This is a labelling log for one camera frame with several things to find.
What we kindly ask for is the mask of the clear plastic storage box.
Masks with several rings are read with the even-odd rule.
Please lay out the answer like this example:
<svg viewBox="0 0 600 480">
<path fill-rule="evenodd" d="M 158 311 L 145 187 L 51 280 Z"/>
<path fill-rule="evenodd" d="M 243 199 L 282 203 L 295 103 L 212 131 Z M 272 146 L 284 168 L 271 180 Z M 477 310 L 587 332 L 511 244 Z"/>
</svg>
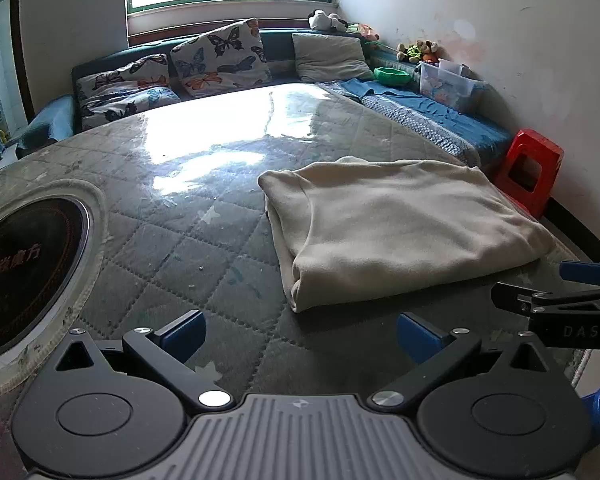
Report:
<svg viewBox="0 0 600 480">
<path fill-rule="evenodd" d="M 472 114 L 486 83 L 428 63 L 419 65 L 419 93 L 459 113 Z"/>
</svg>

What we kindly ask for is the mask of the green plastic bowl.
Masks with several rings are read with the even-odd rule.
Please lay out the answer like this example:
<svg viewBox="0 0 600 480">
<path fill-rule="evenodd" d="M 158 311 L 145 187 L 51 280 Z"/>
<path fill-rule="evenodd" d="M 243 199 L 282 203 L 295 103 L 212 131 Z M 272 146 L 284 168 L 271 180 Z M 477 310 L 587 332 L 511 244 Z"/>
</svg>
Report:
<svg viewBox="0 0 600 480">
<path fill-rule="evenodd" d="M 397 70 L 386 66 L 376 67 L 374 76 L 380 84 L 393 88 L 406 87 L 412 81 L 412 75 L 405 70 Z"/>
</svg>

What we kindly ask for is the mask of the blue sofa blanket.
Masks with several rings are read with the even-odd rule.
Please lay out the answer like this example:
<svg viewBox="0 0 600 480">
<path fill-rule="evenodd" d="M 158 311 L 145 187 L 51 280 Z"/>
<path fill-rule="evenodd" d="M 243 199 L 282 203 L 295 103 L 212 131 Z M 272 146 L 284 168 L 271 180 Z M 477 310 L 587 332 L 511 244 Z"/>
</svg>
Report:
<svg viewBox="0 0 600 480">
<path fill-rule="evenodd" d="M 452 133 L 458 134 L 475 148 L 494 152 L 506 151 L 513 135 L 481 116 L 467 115 L 408 89 L 386 87 L 374 80 L 352 78 L 341 81 L 342 88 L 359 99 L 379 96 L 392 104 L 417 112 Z"/>
</svg>

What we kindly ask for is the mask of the grey plain cushion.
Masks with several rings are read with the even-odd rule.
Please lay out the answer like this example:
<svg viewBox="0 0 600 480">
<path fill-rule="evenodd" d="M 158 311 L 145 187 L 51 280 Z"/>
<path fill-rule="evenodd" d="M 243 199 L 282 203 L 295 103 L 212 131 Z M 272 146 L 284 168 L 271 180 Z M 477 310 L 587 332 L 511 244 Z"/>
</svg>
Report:
<svg viewBox="0 0 600 480">
<path fill-rule="evenodd" d="M 296 72 L 303 82 L 374 78 L 356 37 L 294 32 L 291 39 Z"/>
</svg>

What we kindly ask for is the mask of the red plastic stool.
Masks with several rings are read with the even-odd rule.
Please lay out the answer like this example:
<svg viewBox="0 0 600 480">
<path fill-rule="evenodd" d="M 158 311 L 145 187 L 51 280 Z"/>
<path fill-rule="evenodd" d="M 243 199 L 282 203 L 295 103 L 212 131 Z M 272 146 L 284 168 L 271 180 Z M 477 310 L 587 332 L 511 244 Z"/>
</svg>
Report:
<svg viewBox="0 0 600 480">
<path fill-rule="evenodd" d="M 532 129 L 513 138 L 493 182 L 534 218 L 541 218 L 556 182 L 564 150 Z"/>
</svg>

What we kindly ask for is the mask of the black round induction cooktop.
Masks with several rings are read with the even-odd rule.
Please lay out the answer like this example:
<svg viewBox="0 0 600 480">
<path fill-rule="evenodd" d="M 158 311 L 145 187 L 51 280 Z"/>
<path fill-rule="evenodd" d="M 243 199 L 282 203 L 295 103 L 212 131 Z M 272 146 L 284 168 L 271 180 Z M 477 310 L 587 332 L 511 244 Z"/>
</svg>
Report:
<svg viewBox="0 0 600 480">
<path fill-rule="evenodd" d="M 82 258 L 88 212 L 74 198 L 34 200 L 0 220 L 0 354 L 53 307 Z"/>
</svg>

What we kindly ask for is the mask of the butterfly print cushion left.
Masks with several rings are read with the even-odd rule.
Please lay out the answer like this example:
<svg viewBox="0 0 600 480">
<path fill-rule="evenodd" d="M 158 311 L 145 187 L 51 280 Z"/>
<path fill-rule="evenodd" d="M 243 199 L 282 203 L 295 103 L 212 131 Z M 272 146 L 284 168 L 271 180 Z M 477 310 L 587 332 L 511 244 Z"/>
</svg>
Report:
<svg viewBox="0 0 600 480">
<path fill-rule="evenodd" d="M 79 78 L 76 98 L 83 131 L 181 102 L 170 86 L 168 57 L 164 53 Z"/>
</svg>

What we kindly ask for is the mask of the cream knit sweater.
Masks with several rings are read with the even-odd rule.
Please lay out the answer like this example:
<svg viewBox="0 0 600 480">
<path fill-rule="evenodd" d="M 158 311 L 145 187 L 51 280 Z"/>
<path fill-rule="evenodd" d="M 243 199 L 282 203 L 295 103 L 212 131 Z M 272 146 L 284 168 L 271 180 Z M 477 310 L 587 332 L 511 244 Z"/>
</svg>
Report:
<svg viewBox="0 0 600 480">
<path fill-rule="evenodd" d="M 294 312 L 481 278 L 555 246 L 481 170 L 450 162 L 347 156 L 258 185 Z"/>
</svg>

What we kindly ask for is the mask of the butterfly print cushion right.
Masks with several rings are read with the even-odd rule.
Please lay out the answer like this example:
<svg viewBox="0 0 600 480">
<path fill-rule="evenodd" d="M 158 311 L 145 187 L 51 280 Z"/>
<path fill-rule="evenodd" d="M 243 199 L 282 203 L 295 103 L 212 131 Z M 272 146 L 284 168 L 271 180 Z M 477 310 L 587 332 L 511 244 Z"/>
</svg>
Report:
<svg viewBox="0 0 600 480">
<path fill-rule="evenodd" d="M 178 80 L 194 99 L 272 81 L 256 18 L 186 40 L 171 50 L 170 57 Z"/>
</svg>

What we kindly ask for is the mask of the black white plush toy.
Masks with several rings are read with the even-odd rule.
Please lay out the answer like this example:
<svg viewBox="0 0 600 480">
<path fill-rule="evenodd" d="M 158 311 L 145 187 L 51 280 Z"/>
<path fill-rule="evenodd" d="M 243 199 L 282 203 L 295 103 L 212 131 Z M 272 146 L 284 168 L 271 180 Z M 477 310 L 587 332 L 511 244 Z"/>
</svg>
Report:
<svg viewBox="0 0 600 480">
<path fill-rule="evenodd" d="M 310 29 L 317 32 L 345 32 L 349 24 L 337 13 L 327 14 L 325 11 L 316 9 L 308 16 Z"/>
</svg>

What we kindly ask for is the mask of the yellow green plush toy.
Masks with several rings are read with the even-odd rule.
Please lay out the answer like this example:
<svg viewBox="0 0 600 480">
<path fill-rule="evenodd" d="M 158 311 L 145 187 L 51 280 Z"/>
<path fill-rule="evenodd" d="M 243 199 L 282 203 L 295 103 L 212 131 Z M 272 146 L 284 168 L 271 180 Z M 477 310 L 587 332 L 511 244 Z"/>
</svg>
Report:
<svg viewBox="0 0 600 480">
<path fill-rule="evenodd" d="M 439 46 L 434 41 L 417 40 L 414 44 L 398 44 L 396 47 L 396 59 L 399 62 L 418 64 L 437 64 L 439 62 L 437 52 Z"/>
</svg>

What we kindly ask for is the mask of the butterfly print cushion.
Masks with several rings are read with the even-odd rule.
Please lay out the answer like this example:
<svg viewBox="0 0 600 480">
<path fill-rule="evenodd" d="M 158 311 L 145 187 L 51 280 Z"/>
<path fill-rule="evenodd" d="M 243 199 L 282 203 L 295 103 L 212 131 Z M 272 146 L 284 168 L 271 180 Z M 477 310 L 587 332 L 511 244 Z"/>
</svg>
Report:
<svg viewBox="0 0 600 480">
<path fill-rule="evenodd" d="M 170 86 L 168 57 L 164 53 L 79 78 L 76 98 L 83 131 L 181 102 Z"/>
<path fill-rule="evenodd" d="M 186 40 L 171 50 L 170 57 L 178 80 L 194 99 L 272 81 L 256 18 Z"/>
</svg>

